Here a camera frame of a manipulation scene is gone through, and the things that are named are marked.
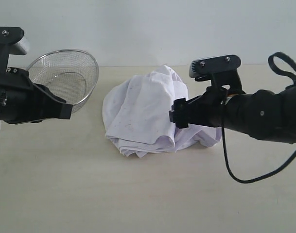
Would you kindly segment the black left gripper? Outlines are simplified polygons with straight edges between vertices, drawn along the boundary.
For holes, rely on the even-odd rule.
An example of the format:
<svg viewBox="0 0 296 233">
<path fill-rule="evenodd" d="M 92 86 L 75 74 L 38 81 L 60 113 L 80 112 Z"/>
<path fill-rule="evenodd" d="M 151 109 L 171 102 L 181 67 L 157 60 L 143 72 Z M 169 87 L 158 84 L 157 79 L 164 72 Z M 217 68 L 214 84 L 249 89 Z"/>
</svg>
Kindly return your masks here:
<svg viewBox="0 0 296 233">
<path fill-rule="evenodd" d="M 73 105 L 35 84 L 29 72 L 8 67 L 0 72 L 0 120 L 8 124 L 39 123 L 46 119 L 70 119 Z"/>
</svg>

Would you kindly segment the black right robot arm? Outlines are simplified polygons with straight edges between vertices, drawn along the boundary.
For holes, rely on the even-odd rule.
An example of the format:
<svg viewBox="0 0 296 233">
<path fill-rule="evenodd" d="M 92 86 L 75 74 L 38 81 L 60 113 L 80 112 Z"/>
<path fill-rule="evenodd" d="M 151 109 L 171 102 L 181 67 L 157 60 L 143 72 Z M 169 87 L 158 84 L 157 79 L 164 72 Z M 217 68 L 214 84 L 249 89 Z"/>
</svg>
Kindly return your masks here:
<svg viewBox="0 0 296 233">
<path fill-rule="evenodd" d="M 180 129 L 190 124 L 224 127 L 261 141 L 296 143 L 296 86 L 280 93 L 208 87 L 193 99 L 176 99 L 170 122 Z"/>
</svg>

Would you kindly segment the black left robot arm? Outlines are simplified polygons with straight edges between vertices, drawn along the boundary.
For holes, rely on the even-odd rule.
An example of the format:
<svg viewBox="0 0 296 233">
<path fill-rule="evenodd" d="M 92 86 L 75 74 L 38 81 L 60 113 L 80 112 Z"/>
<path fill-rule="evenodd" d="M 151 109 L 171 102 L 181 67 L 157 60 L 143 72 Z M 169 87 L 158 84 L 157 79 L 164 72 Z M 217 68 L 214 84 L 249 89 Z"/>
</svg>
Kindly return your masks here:
<svg viewBox="0 0 296 233">
<path fill-rule="evenodd" d="M 34 83 L 29 72 L 9 67 L 0 72 L 0 122 L 40 123 L 46 119 L 70 119 L 73 105 Z"/>
</svg>

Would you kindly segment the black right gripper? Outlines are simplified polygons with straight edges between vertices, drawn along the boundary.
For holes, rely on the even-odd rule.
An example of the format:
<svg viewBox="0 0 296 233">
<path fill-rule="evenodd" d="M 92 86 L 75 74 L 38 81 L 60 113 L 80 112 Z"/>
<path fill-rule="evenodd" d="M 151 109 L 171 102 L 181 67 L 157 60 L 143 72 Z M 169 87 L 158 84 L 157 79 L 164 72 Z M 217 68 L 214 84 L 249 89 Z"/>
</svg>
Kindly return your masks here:
<svg viewBox="0 0 296 233">
<path fill-rule="evenodd" d="M 203 95 L 188 101 L 185 98 L 174 100 L 169 111 L 170 122 L 179 129 L 188 128 L 189 124 L 218 127 L 219 108 L 227 93 L 224 87 L 208 87 Z"/>
</svg>

